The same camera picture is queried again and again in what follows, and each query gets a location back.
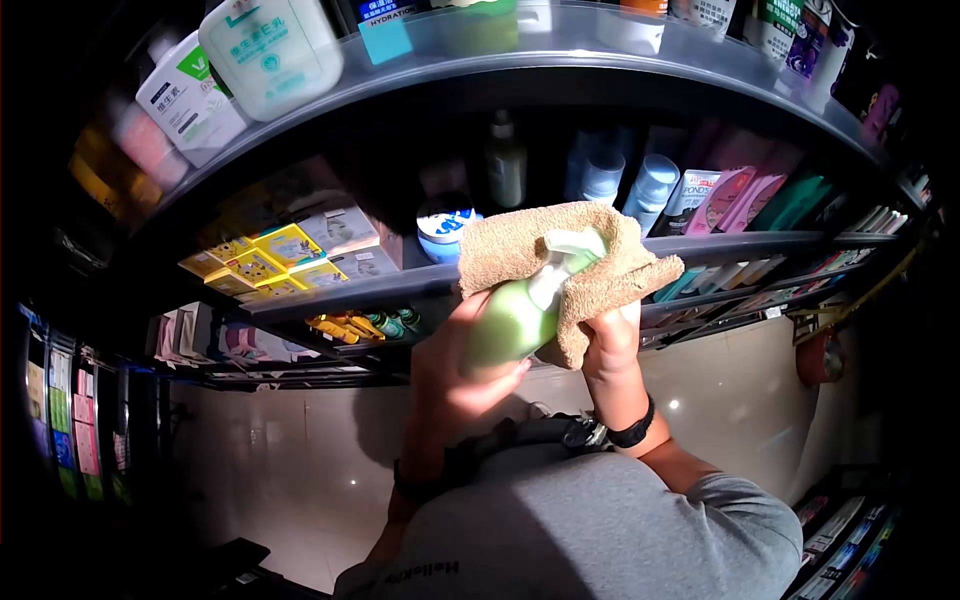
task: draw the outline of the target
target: product box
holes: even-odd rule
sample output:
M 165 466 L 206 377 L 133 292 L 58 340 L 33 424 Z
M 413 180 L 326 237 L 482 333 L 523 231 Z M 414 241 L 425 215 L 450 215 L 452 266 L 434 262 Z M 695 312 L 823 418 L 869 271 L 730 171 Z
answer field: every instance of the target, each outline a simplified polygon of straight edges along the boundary
M 260 250 L 251 250 L 233 260 L 228 260 L 225 264 L 228 269 L 253 285 L 264 283 L 287 273 L 287 270 L 280 263 Z
M 297 220 L 297 225 L 327 255 L 343 253 L 386 230 L 350 197 L 312 206 L 304 216 Z
M 193 256 L 187 256 L 177 264 L 195 276 L 201 278 L 224 268 L 224 263 L 220 262 L 220 260 L 218 260 L 213 254 L 206 251 L 197 252 Z
M 397 259 L 398 254 L 388 250 L 392 250 L 390 245 L 373 239 L 366 247 L 328 256 L 327 260 L 349 279 L 369 279 L 401 270 L 403 263 Z
M 251 250 L 253 250 L 253 242 L 250 241 L 249 238 L 241 236 L 232 240 L 220 242 L 216 246 L 208 248 L 206 252 L 226 263 L 228 260 L 236 258 L 240 254 L 244 254 Z
M 323 258 L 326 253 L 295 224 L 267 229 L 252 239 L 253 245 L 289 269 Z
M 292 268 L 290 279 L 309 289 L 342 283 L 347 281 L 348 277 L 330 264 L 329 260 L 321 258 Z
M 255 288 L 249 282 L 231 271 L 229 267 L 224 267 L 220 271 L 204 277 L 204 285 L 209 285 L 216 291 L 221 294 L 226 294 L 227 296 L 236 296 L 245 292 L 255 291 Z
M 256 286 L 255 292 L 241 294 L 240 296 L 237 296 L 237 299 L 241 302 L 253 302 L 256 300 L 263 300 L 265 298 L 287 296 L 305 289 L 307 289 L 307 286 L 303 285 L 299 281 L 296 281 L 288 276 L 281 276 L 271 279 L 266 283 L 261 283 L 260 285 Z

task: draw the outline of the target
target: yellow box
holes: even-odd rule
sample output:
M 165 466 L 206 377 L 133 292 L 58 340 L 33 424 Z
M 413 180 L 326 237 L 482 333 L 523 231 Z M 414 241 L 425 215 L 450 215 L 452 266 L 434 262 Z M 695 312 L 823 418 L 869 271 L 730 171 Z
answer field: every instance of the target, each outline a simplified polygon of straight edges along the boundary
M 253 285 L 286 275 L 287 270 L 261 250 L 251 250 L 225 263 L 231 271 Z
M 226 263 L 228 260 L 251 250 L 253 250 L 253 242 L 250 241 L 250 238 L 238 237 L 227 240 L 226 242 L 220 242 L 216 246 L 208 248 L 206 251 Z
M 296 224 L 268 229 L 253 238 L 253 244 L 287 269 L 323 258 L 326 253 Z
M 193 256 L 187 256 L 177 264 L 197 277 L 206 277 L 224 268 L 224 263 L 209 252 L 197 252 Z
M 306 286 L 295 281 L 288 276 L 280 276 L 256 286 L 255 292 L 249 292 L 237 297 L 241 302 L 253 302 L 265 298 L 274 298 L 276 296 L 286 296 L 294 294 L 300 290 L 305 290 Z
M 335 285 L 348 280 L 347 276 L 340 272 L 340 269 L 334 267 L 325 258 L 291 268 L 290 278 L 307 289 L 323 285 Z
M 204 277 L 204 284 L 227 296 L 256 291 L 252 285 L 227 267 Z

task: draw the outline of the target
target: towel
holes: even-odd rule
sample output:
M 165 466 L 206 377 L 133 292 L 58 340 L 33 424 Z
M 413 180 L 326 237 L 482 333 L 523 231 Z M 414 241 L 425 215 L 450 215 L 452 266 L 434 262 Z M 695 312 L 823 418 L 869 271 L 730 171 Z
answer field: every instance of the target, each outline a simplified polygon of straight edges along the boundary
M 567 280 L 557 327 L 559 351 L 551 342 L 537 352 L 540 360 L 565 369 L 584 364 L 589 336 L 583 321 L 656 292 L 684 272 L 684 262 L 648 252 L 635 219 L 595 202 L 527 208 L 474 221 L 460 242 L 460 288 L 467 298 L 503 281 L 531 276 L 543 262 L 543 234 L 548 230 L 589 226 L 607 239 L 607 256 Z

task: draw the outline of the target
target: white floor tile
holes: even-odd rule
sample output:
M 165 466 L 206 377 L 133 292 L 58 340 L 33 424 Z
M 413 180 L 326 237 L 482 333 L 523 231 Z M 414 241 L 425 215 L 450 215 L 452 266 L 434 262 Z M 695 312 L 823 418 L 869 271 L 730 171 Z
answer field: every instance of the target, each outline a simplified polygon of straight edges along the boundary
M 856 450 L 844 433 L 855 377 L 822 386 L 818 402 L 797 378 L 791 335 L 792 323 L 779 318 L 639 355 L 647 389 L 681 445 L 787 502 Z M 177 387 L 175 399 L 195 415 L 176 452 L 200 498 L 194 508 L 207 540 L 261 543 L 272 551 L 267 568 L 331 592 L 386 522 L 410 390 Z M 505 416 L 524 419 L 533 401 L 568 414 L 591 406 L 579 372 L 539 368 L 471 433 Z M 861 425 L 869 438 L 870 424 Z

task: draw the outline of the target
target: lotion bottle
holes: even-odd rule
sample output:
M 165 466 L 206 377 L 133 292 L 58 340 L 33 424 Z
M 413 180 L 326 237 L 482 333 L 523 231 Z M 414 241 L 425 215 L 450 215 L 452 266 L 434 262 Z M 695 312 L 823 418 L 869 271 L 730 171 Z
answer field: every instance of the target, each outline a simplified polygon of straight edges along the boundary
M 463 365 L 468 379 L 505 375 L 553 339 L 567 280 L 607 255 L 607 242 L 595 228 L 552 229 L 543 244 L 543 266 L 526 279 L 504 283 L 484 305 L 468 336 Z

